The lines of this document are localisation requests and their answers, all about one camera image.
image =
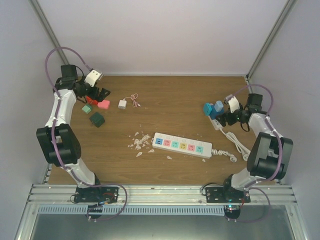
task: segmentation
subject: brown wood surface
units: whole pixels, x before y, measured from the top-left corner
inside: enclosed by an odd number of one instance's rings
[[[238,173],[246,162],[235,145],[216,131],[203,113],[204,103],[215,103],[245,85],[243,77],[199,76],[106,76],[98,84],[111,91],[108,110],[94,106],[91,113],[82,111],[83,103],[74,105],[71,127],[80,141],[82,159],[102,183],[121,184],[205,184],[222,183],[230,174]],[[139,108],[133,108],[128,99],[126,109],[119,109],[119,100],[138,93]],[[247,101],[248,91],[237,98],[242,104]],[[97,128],[89,117],[101,113],[105,123]],[[244,132],[237,123],[224,130],[235,133],[237,138],[251,149],[254,133]],[[202,158],[155,149],[148,153],[146,147],[131,149],[133,138],[155,132],[184,136],[189,139],[211,142],[217,150],[234,154],[233,163],[227,156]],[[50,184],[74,184],[73,179],[62,169],[53,167]]]

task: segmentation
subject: white power strip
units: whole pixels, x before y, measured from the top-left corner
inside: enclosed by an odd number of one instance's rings
[[[212,143],[210,142],[171,136],[159,132],[154,134],[152,146],[156,149],[187,154],[205,159],[209,159],[212,156]]]

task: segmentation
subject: light green cube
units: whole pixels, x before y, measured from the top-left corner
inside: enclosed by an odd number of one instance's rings
[[[91,105],[86,104],[84,105],[84,107],[82,108],[82,111],[84,111],[86,114],[90,113],[92,111],[92,109],[94,109]]]

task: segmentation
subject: metal grate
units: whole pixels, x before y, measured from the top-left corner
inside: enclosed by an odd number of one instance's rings
[[[113,215],[119,212],[122,206],[118,205],[105,205],[102,208],[102,213],[91,214],[104,214]],[[86,214],[87,205],[41,205],[39,214]],[[127,206],[122,215],[216,215],[224,216],[223,206],[141,206],[133,205]]]

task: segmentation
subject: pink cord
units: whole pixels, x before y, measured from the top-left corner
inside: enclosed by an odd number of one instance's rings
[[[138,98],[138,93],[135,93],[135,94],[132,94],[130,97],[125,97],[123,100],[131,99],[133,102],[132,107],[137,108],[137,107],[141,107],[141,105],[136,101],[137,98]]]

